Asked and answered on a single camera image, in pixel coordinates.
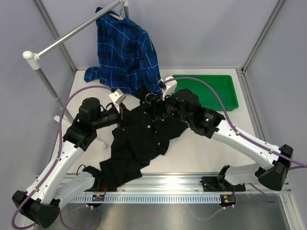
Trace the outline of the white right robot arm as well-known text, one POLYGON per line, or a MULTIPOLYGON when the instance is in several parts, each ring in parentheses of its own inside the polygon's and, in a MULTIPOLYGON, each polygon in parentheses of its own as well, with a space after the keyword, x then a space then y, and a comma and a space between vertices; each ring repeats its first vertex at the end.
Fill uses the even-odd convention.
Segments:
POLYGON ((240 184, 259 182, 273 191, 281 191, 290 169, 293 148, 268 144, 229 124, 220 113, 202 107, 199 98, 189 89, 182 89, 166 97, 148 94, 145 101, 151 105, 156 118, 170 116, 186 123, 200 136, 220 141, 254 161, 244 166, 224 166, 215 185, 231 191, 240 184))

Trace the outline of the black button shirt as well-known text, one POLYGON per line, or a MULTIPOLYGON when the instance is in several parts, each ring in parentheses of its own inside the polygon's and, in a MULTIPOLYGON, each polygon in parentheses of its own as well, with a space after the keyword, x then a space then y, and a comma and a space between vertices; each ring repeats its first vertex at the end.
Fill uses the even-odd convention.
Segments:
POLYGON ((102 177, 115 183, 115 187, 138 179, 141 169, 154 158, 165 155, 170 140, 178 138, 188 125, 171 117, 154 121, 149 112, 145 96, 146 88, 137 90, 140 105, 131 110, 132 124, 124 131, 115 128, 111 145, 111 157, 99 163, 102 177))

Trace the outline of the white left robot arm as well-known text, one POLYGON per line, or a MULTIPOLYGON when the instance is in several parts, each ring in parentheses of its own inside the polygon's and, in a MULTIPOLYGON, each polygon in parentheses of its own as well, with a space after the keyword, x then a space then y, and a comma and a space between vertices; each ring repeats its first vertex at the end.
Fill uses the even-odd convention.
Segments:
POLYGON ((48 228, 77 195, 101 190, 102 172, 93 166, 85 167, 65 185, 60 183, 96 139, 98 129, 122 124, 124 110, 125 106, 115 101, 109 110, 102 110, 97 98, 84 99, 72 125, 61 138, 57 156, 25 191, 18 190, 12 196, 17 211, 42 228, 48 228))

